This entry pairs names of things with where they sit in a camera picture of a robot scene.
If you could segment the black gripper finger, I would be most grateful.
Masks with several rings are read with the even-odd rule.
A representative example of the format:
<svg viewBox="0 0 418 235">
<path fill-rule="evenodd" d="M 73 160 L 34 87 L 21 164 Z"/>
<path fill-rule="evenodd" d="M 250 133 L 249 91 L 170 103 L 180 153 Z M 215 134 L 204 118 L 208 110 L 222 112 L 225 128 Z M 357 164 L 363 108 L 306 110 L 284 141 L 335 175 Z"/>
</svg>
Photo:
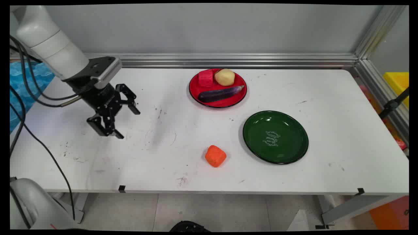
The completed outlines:
<svg viewBox="0 0 418 235">
<path fill-rule="evenodd" d="M 124 136 L 115 127 L 115 116 L 101 116 L 95 114 L 88 118 L 86 122 L 99 136 L 115 136 L 118 139 L 124 139 Z"/>
<path fill-rule="evenodd" d="M 115 102 L 118 103 L 119 106 L 127 106 L 133 114 L 140 115 L 140 111 L 136 107 L 137 103 L 135 102 L 135 99 L 137 98 L 136 94 L 125 84 L 117 84 L 115 90 L 126 97 L 126 100 L 119 97 Z"/>
</svg>

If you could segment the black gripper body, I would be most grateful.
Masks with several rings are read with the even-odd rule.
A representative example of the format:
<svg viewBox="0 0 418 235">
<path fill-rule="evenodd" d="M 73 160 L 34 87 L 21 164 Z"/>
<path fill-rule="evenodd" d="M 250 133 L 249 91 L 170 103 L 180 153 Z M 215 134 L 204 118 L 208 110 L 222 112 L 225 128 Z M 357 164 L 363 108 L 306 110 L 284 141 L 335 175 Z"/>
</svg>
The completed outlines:
<svg viewBox="0 0 418 235">
<path fill-rule="evenodd" d="M 81 94 L 82 100 L 88 104 L 95 115 L 89 117 L 86 122 L 91 126 L 114 126 L 115 117 L 121 110 L 121 95 L 111 85 L 107 84 L 103 89 L 97 89 L 92 85 L 92 80 L 70 80 L 69 85 L 74 92 L 82 92 L 82 89 L 91 88 Z"/>
</svg>

